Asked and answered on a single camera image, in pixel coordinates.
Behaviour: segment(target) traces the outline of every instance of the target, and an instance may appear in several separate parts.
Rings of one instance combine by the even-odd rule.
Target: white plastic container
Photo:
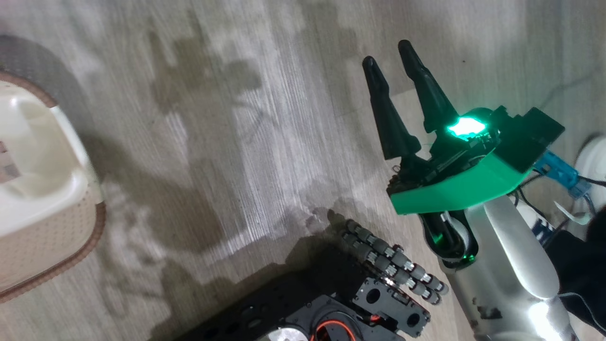
[[[95,172],[61,108],[0,71],[0,303],[83,259],[104,222]]]

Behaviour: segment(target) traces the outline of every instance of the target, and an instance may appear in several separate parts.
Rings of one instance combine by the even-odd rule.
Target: black cable
[[[547,220],[547,218],[545,217],[545,214],[543,214],[543,212],[541,212],[540,209],[536,208],[533,204],[531,204],[528,199],[526,199],[526,195],[524,195],[524,191],[522,191],[522,188],[518,188],[518,192],[520,193],[520,197],[522,198],[522,201],[525,202],[528,206],[530,206],[530,208],[534,209],[535,212],[537,212],[541,217],[543,217],[543,219]]]
[[[543,175],[542,175],[541,173],[536,174],[534,177],[531,177],[531,178],[529,178],[528,180],[526,180],[526,181],[524,181],[523,183],[521,183],[521,184],[520,184],[520,186],[518,186],[518,188],[523,188],[523,187],[525,187],[527,184],[529,184],[529,183],[531,183],[531,182],[533,182],[533,181],[537,180],[538,178],[542,178],[542,177],[543,177]]]
[[[561,297],[571,297],[571,296],[573,296],[573,297],[579,297],[579,298],[580,298],[580,299],[583,301],[583,304],[584,304],[584,305],[585,305],[585,307],[587,308],[587,311],[589,311],[589,315],[591,315],[591,318],[593,319],[593,322],[596,324],[596,326],[597,326],[598,328],[600,328],[600,329],[602,330],[602,332],[605,332],[605,333],[606,333],[606,328],[604,328],[604,327],[603,327],[603,326],[602,326],[602,325],[601,325],[601,324],[598,322],[598,320],[596,319],[595,314],[593,314],[593,311],[591,310],[591,308],[589,308],[589,305],[587,304],[587,302],[585,301],[585,299],[583,298],[583,296],[581,296],[581,295],[577,294],[576,292],[565,292],[565,293],[563,293],[563,294],[559,294],[559,295],[558,295],[558,297],[560,297],[560,298],[561,298]]]
[[[514,195],[514,197],[516,197],[516,201],[513,202],[513,205],[517,207],[518,204],[520,203],[520,194],[518,193],[517,189],[515,191],[513,191],[513,195]]]
[[[551,235],[551,237],[545,242],[545,244],[543,245],[543,249],[547,250],[547,248],[549,247],[549,244],[556,238],[557,234],[564,228],[564,226],[566,226],[568,223],[570,222],[570,218],[566,217],[566,219],[564,219],[560,225],[558,225],[556,227],[555,230],[553,230],[553,234]]]
[[[593,183],[593,184],[596,184],[596,185],[600,185],[602,187],[606,187],[606,181],[589,179],[589,178],[582,177],[580,175],[579,175],[579,179],[583,179],[583,180],[587,181],[588,183]]]
[[[585,193],[585,195],[583,195],[583,199],[585,199],[587,206],[589,206],[589,212],[591,212],[591,215],[595,217],[596,216],[596,206],[593,204],[593,200],[591,199],[589,194]]]
[[[362,330],[360,329],[360,326],[358,326],[358,321],[353,316],[351,316],[350,314],[347,314],[344,311],[333,310],[333,311],[329,311],[329,312],[325,313],[324,315],[320,316],[320,318],[318,319],[318,321],[316,323],[314,323],[313,327],[311,328],[310,334],[313,333],[314,338],[316,340],[319,340],[319,338],[318,338],[318,326],[320,325],[320,323],[322,323],[322,320],[324,318],[326,318],[330,314],[341,314],[341,315],[345,316],[346,318],[350,319],[353,322],[353,327],[356,330],[358,336],[360,337],[360,340],[364,339],[364,335],[362,334]]]

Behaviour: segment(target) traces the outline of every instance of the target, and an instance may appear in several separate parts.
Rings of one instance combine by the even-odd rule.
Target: glowing green light
[[[434,244],[440,244],[440,242],[444,239],[444,235],[440,233],[439,235],[432,237],[432,239]]]
[[[466,260],[468,262],[473,262],[474,260],[476,260],[476,256],[474,256],[474,255],[464,255],[463,256],[463,260]]]
[[[448,130],[456,137],[467,141],[486,129],[486,124],[472,117],[460,117],[457,123],[448,127]]]

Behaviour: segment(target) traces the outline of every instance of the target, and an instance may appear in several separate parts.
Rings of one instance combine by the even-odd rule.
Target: wooden floor
[[[397,51],[412,41],[455,108],[537,106],[574,158],[606,129],[606,2],[4,0],[0,63],[54,94],[108,204],[77,267],[0,306],[1,340],[170,340],[317,247],[329,209],[439,273],[385,194],[360,67],[373,55],[425,149]],[[565,192],[536,181],[554,213]],[[288,257],[288,264],[283,265]],[[449,295],[417,340],[470,340]],[[588,329],[583,340],[601,340]]]

